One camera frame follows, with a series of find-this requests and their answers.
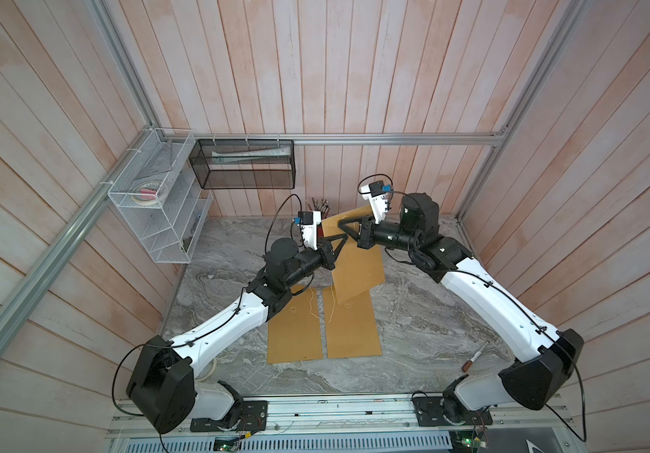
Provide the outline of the brown kraft file bag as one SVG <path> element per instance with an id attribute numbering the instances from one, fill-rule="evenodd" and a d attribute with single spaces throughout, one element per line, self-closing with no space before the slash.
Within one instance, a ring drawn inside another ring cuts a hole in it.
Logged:
<path id="1" fill-rule="evenodd" d="M 309 288 L 267 323 L 267 362 L 285 364 L 322 358 L 317 290 Z"/>
<path id="2" fill-rule="evenodd" d="M 322 222 L 325 236 L 342 234 L 338 222 L 372 215 L 369 206 L 347 211 Z M 383 253 L 377 245 L 368 250 L 357 247 L 357 241 L 347 238 L 332 271 L 334 292 L 339 304 L 345 304 L 359 294 L 385 283 Z"/>
<path id="3" fill-rule="evenodd" d="M 370 292 L 339 304 L 333 287 L 323 290 L 324 321 L 329 359 L 381 356 Z"/>

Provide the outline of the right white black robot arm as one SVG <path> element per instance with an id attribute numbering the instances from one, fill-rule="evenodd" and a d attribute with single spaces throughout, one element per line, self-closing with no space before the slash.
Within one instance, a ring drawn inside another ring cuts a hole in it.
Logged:
<path id="1" fill-rule="evenodd" d="M 516 402 L 539 411 L 577 370 L 584 340 L 559 330 L 516 300 L 458 240 L 440 233 L 437 205 L 428 194 L 404 194 L 398 221 L 387 220 L 390 186 L 376 181 L 360 188 L 370 214 L 339 221 L 357 247 L 407 253 L 409 262 L 459 296 L 502 338 L 515 357 L 504 370 L 481 377 L 462 375 L 442 394 L 445 419 L 463 423 L 472 411 Z"/>

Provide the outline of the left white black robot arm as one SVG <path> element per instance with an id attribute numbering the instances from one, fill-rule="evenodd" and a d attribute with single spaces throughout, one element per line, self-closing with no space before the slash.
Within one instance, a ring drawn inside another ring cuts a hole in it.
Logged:
<path id="1" fill-rule="evenodd" d="M 295 240 L 275 241 L 264 267 L 232 304 L 192 330 L 165 341 L 155 336 L 142 352 L 127 386 L 127 396 L 159 434 L 184 420 L 209 419 L 225 430 L 241 426 L 242 397 L 225 381 L 196 388 L 195 380 L 223 350 L 282 311 L 295 296 L 292 288 L 315 270 L 334 270 L 347 234 L 319 238 L 313 248 Z"/>

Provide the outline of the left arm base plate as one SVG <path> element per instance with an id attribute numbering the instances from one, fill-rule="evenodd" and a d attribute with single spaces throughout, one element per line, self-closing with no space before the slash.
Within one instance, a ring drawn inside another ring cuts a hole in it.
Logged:
<path id="1" fill-rule="evenodd" d="M 266 429 L 268 417 L 268 402 L 252 400 L 235 403 L 222 420 L 209 418 L 194 418 L 191 421 L 191 432 L 216 434 L 257 433 Z"/>

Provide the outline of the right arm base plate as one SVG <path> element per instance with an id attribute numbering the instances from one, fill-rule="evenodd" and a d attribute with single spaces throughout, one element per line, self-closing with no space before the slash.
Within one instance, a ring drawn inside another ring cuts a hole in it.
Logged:
<path id="1" fill-rule="evenodd" d="M 417 424 L 421 428 L 460 427 L 460 426 L 491 426 L 493 417 L 489 409 L 468 411 L 458 406 L 454 401 L 443 396 L 428 396 L 424 392 L 411 394 Z"/>

